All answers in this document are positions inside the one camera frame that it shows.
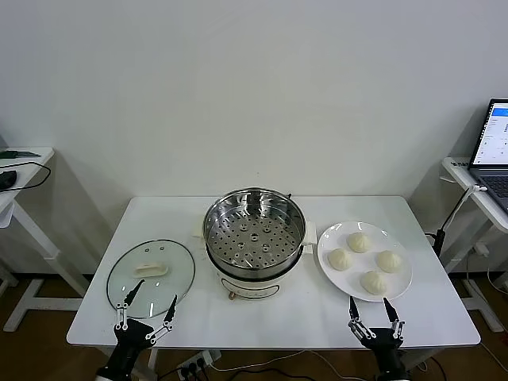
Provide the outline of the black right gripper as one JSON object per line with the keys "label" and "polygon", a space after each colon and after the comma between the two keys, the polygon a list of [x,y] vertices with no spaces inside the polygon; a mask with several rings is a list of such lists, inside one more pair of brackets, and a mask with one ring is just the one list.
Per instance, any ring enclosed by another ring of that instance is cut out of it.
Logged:
{"label": "black right gripper", "polygon": [[387,298],[383,298],[391,328],[368,328],[360,319],[355,299],[349,297],[348,327],[358,340],[364,340],[364,346],[373,351],[380,375],[408,375],[406,367],[398,353],[402,345],[402,331],[405,322],[400,320],[396,309]]}

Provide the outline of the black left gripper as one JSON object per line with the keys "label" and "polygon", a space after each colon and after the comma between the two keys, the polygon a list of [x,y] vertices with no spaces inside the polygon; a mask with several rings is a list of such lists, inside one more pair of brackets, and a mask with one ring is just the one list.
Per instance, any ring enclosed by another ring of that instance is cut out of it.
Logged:
{"label": "black left gripper", "polygon": [[131,375],[141,352],[151,348],[160,338],[173,330],[171,323],[175,316],[177,294],[162,323],[157,328],[153,329],[145,323],[128,319],[127,309],[131,306],[143,283],[144,280],[141,279],[124,297],[123,301],[117,304],[117,320],[114,326],[117,343],[106,365],[97,370],[97,375]]}

